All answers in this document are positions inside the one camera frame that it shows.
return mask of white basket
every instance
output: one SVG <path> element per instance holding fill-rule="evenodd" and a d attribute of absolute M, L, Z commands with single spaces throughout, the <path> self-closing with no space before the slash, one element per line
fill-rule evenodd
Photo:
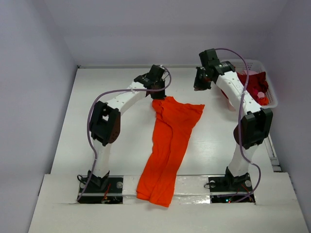
<path fill-rule="evenodd" d="M 242 71 L 246 69 L 244 62 L 241 59 L 223 59 L 222 62 L 223 61 L 231 62 L 238 73 L 242 73 Z M 257 60 L 245 59 L 245 61 L 250 70 L 256 71 L 258 73 L 266 72 L 266 81 L 269 85 L 269 88 L 265 93 L 265 96 L 268 98 L 269 104 L 263 106 L 263 108 L 275 108 L 277 106 L 276 93 L 274 92 L 272 83 L 263 64 Z"/>

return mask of orange cloth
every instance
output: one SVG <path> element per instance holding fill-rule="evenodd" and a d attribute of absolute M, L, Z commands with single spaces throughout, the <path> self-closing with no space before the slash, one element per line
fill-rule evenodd
<path fill-rule="evenodd" d="M 137 186 L 137 198 L 169 207 L 177 171 L 204 105 L 182 104 L 166 97 L 153 100 L 152 107 L 156 111 L 154 145 Z"/>
<path fill-rule="evenodd" d="M 259 104 L 260 104 L 261 106 L 268 105 L 268 104 L 269 104 L 269 99 L 265 96 L 264 98 L 259 99 Z"/>

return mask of red cloth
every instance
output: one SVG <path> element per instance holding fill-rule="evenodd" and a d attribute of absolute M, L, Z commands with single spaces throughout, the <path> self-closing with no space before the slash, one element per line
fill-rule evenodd
<path fill-rule="evenodd" d="M 239 73 L 237 73 L 237 75 L 238 75 L 241 83 L 243 85 L 245 85 L 246 75 L 239 74 Z M 249 76 L 248 85 L 247 85 L 246 90 L 253 97 L 253 99 L 256 100 L 256 102 L 260 104 L 257 94 L 258 94 L 258 92 L 266 93 L 268 90 L 268 87 L 269 87 L 269 85 L 266 81 L 266 72 L 261 72 L 261 73 Z"/>
<path fill-rule="evenodd" d="M 169 207 L 177 171 L 204 105 L 183 104 L 167 96 L 153 100 L 152 107 L 156 111 L 154 146 L 137 186 L 137 198 Z"/>

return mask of white table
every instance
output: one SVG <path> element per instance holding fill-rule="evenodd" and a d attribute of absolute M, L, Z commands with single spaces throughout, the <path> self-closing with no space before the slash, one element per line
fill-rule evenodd
<path fill-rule="evenodd" d="M 307 233 L 289 177 L 287 173 L 273 172 L 265 144 L 259 146 L 253 158 L 262 170 L 262 182 L 255 192 L 257 205 L 173 201 L 164 210 L 142 201 L 123 205 L 75 203 L 76 175 L 85 175 L 93 162 L 86 139 L 86 117 L 92 102 L 100 93 L 125 88 L 136 76 L 148 71 L 149 68 L 78 70 L 52 172 L 42 184 L 30 232 L 44 229 L 44 232 Z M 193 91 L 194 68 L 170 68 L 170 71 L 173 82 L 166 95 L 182 103 L 206 105 L 193 129 L 178 175 L 224 174 L 235 148 L 233 129 L 237 125 L 237 113 L 227 109 L 226 99 L 216 86 L 204 92 Z M 114 96 L 104 96 L 101 100 Z M 142 173 L 152 151 L 155 113 L 151 102 L 147 97 L 122 116 L 121 134 L 112 146 L 109 161 L 111 175 L 130 177 Z M 257 169 L 250 166 L 249 172 L 252 181 L 257 181 Z M 201 187 L 205 181 L 198 182 Z M 190 192 L 185 187 L 185 195 Z"/>

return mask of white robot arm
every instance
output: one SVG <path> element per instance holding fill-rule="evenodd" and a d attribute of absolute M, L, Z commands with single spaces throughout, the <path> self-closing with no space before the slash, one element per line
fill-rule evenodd
<path fill-rule="evenodd" d="M 197 67 L 194 81 L 195 90 L 210 89 L 214 82 L 227 95 L 236 110 L 239 110 L 243 85 L 239 80 L 235 68 L 230 62 L 220 62 L 214 49 L 199 54 L 202 67 Z M 242 149 L 248 160 L 252 157 L 264 138 L 269 134 L 273 113 L 270 109 L 263 109 L 246 91 L 242 105 Z M 249 163 L 243 158 L 239 146 L 238 127 L 234 130 L 236 148 L 231 163 L 225 171 L 224 177 L 209 177 L 211 192 L 237 191 L 240 185 L 249 179 Z"/>
<path fill-rule="evenodd" d="M 127 89 L 146 89 L 146 87 L 141 83 L 132 82 Z M 145 97 L 146 92 L 143 91 L 123 92 L 112 100 L 107 101 L 107 106 L 119 109 L 120 116 L 122 116 L 126 110 Z M 93 139 L 93 145 L 98 154 L 93 174 L 97 177 L 104 177 L 109 172 L 109 155 L 112 144 L 108 143 L 103 146 L 102 142 Z"/>
<path fill-rule="evenodd" d="M 153 65 L 148 73 L 134 79 L 127 88 L 132 91 L 122 92 L 106 103 L 96 102 L 89 123 L 93 145 L 98 155 L 93 173 L 88 171 L 93 189 L 102 191 L 107 186 L 111 145 L 120 134 L 123 113 L 149 94 L 153 99 L 165 98 L 165 90 L 152 91 L 165 87 L 165 81 L 162 79 L 164 72 L 164 68 Z"/>

